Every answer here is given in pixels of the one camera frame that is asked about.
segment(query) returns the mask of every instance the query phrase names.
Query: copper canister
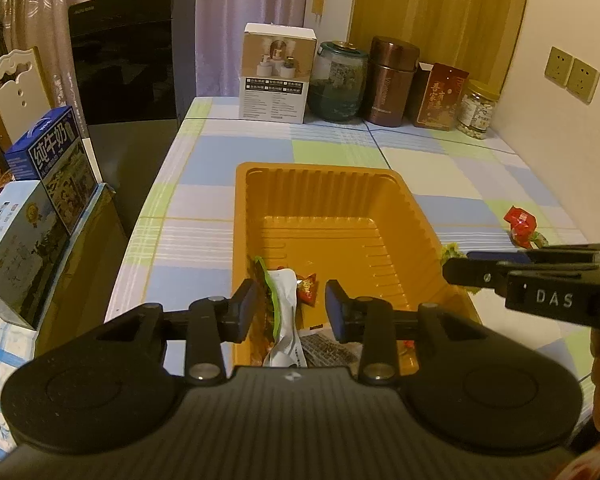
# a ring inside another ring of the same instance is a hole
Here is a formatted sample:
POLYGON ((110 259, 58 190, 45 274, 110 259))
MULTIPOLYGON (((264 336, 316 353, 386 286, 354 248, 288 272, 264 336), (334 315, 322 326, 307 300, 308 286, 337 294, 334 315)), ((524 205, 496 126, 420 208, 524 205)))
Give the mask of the copper canister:
POLYGON ((360 115, 379 126, 400 126, 420 49, 406 41, 375 36, 371 42, 360 115))

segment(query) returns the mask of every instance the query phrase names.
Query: electrical outlet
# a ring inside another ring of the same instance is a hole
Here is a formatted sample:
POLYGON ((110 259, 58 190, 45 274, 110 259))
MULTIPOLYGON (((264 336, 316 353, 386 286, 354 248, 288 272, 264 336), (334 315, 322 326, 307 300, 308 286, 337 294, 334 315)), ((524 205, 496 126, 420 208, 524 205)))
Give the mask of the electrical outlet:
POLYGON ((573 65, 573 56, 552 46, 549 59, 546 62, 546 68, 544 69, 544 75, 556 84, 565 86, 569 78, 571 65, 573 65))
POLYGON ((567 90, 589 104, 598 86, 600 72, 584 61, 573 60, 571 75, 567 81, 567 90))

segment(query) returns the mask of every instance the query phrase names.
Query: screw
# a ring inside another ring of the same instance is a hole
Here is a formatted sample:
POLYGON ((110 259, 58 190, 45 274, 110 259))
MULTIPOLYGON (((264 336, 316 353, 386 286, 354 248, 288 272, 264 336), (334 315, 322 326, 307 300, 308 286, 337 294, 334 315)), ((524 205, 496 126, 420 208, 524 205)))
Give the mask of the screw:
POLYGON ((395 369, 387 363, 371 363, 362 370, 369 379, 386 381, 395 375, 395 369))
POLYGON ((220 368, 213 363, 198 363, 189 368, 189 375, 199 381, 208 381, 220 375, 220 368))

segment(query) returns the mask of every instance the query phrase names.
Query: white product box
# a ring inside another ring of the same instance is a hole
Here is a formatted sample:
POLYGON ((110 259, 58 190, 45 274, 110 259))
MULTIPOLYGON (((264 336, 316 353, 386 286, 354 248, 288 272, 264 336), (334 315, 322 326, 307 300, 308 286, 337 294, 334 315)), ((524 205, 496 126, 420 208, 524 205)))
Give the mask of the white product box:
POLYGON ((314 63, 310 28, 247 23, 240 70, 240 118, 302 123, 314 63))
POLYGON ((39 180, 0 192, 0 317, 36 329, 68 235, 39 180))

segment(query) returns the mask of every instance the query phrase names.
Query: candy wrapper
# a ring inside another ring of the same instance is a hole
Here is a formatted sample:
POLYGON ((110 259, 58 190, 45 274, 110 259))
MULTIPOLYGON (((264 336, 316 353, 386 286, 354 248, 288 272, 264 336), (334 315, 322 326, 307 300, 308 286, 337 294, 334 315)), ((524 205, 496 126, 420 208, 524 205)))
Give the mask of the candy wrapper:
POLYGON ((598 480, 600 478, 600 444, 577 457, 554 480, 598 480))
POLYGON ((309 306, 314 306, 317 292, 318 283, 315 281, 315 274, 311 274, 306 278, 298 276, 298 300, 309 306))
POLYGON ((511 241, 518 247, 523 249, 533 249, 533 245, 540 249, 547 246, 549 243, 536 228, 538 223, 536 217, 524 209, 512 206, 511 209, 504 215, 505 221, 511 226, 509 236, 511 241))

